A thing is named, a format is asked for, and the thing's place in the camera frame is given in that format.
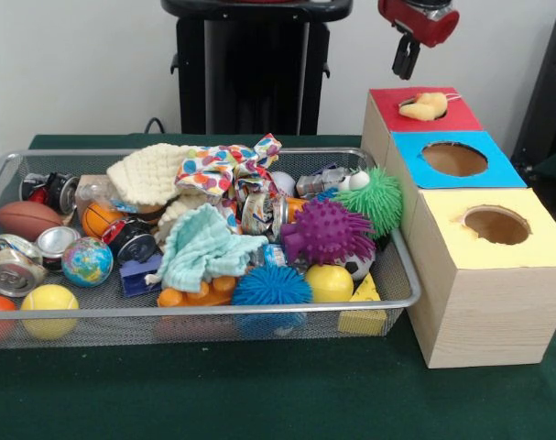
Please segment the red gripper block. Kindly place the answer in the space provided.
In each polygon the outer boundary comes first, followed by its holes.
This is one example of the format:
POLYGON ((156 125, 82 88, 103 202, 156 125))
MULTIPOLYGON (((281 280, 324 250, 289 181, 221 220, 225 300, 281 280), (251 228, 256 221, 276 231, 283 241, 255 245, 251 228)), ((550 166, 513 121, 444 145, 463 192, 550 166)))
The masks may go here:
POLYGON ((444 43, 459 23, 452 1, 379 0, 379 14, 405 33, 400 38, 392 71, 409 80, 420 55, 420 43, 429 48, 444 43))

